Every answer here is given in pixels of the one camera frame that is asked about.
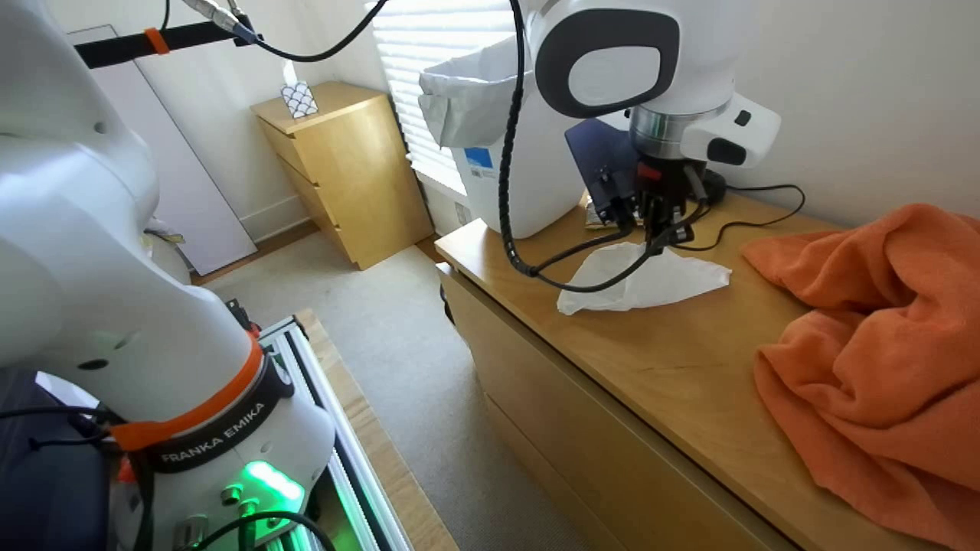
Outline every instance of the white paper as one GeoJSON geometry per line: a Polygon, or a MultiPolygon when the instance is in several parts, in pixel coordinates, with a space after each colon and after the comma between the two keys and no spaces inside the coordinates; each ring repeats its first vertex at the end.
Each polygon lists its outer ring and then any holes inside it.
{"type": "MultiPolygon", "coordinates": [[[[570,284],[601,284],[630,268],[644,253],[644,246],[620,242],[606,246],[585,259],[580,273],[570,284]]],[[[695,259],[680,259],[672,248],[648,259],[638,273],[624,281],[596,292],[596,293],[559,293],[559,313],[572,317],[580,309],[606,309],[606,313],[629,313],[629,309],[648,309],[664,304],[680,304],[718,288],[729,284],[732,269],[695,259]]]]}

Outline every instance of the dresser top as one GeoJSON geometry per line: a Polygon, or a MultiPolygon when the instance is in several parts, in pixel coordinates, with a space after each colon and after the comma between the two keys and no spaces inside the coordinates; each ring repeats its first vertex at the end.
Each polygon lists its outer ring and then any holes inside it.
{"type": "Polygon", "coordinates": [[[256,106],[254,115],[260,120],[266,120],[270,126],[276,126],[282,134],[296,134],[296,133],[320,126],[337,115],[346,115],[366,100],[387,98],[387,91],[381,91],[381,88],[366,88],[366,85],[351,85],[351,82],[320,82],[320,85],[310,85],[310,91],[320,108],[314,118],[295,120],[282,98],[270,98],[270,100],[256,106]]]}
{"type": "MultiPolygon", "coordinates": [[[[726,220],[777,215],[785,211],[729,196],[695,224],[695,246],[713,242],[726,220]]],[[[805,307],[762,281],[739,251],[766,236],[816,229],[831,224],[794,217],[768,229],[729,229],[719,248],[691,253],[729,268],[729,288],[639,313],[561,317],[559,292],[511,269],[503,239],[481,220],[444,236],[439,251],[803,548],[914,548],[914,540],[864,521],[817,490],[755,393],[756,345],[776,343],[805,307]]],[[[517,248],[538,265],[585,239],[594,239],[585,232],[585,215],[572,211],[517,248]]],[[[567,281],[580,265],[582,259],[555,268],[551,277],[567,281]]]]}

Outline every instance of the orange towel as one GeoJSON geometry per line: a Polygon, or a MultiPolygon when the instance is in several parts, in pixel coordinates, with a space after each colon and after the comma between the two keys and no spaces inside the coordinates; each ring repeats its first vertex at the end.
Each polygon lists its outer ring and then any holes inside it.
{"type": "Polygon", "coordinates": [[[980,548],[980,220],[910,206],[743,259],[813,307],[761,350],[756,393],[816,485],[980,548]]]}

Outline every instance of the wooden dresser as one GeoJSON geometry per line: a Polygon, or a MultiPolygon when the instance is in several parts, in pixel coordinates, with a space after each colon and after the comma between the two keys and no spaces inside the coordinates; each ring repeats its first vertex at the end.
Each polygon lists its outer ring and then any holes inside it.
{"type": "Polygon", "coordinates": [[[254,115],[320,229],[356,268],[433,236],[390,96],[349,82],[314,96],[320,115],[302,120],[279,98],[254,115]]]}
{"type": "MultiPolygon", "coordinates": [[[[700,220],[777,215],[729,196],[700,220]]],[[[585,242],[582,211],[523,239],[527,260],[585,242]]],[[[803,313],[739,248],[827,229],[734,229],[698,253],[732,284],[639,313],[561,317],[559,292],[517,277],[481,220],[444,236],[448,307],[465,338],[495,435],[594,548],[925,548],[817,490],[755,393],[755,354],[803,313]]],[[[563,281],[580,260],[555,269],[563,281]]]]}

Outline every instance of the window blind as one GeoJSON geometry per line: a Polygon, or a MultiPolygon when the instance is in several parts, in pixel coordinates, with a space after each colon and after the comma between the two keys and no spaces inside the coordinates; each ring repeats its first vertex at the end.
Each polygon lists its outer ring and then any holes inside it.
{"type": "Polygon", "coordinates": [[[506,0],[390,0],[371,26],[390,77],[410,165],[428,184],[463,194],[456,164],[439,148],[421,112],[421,74],[514,33],[506,0]]]}

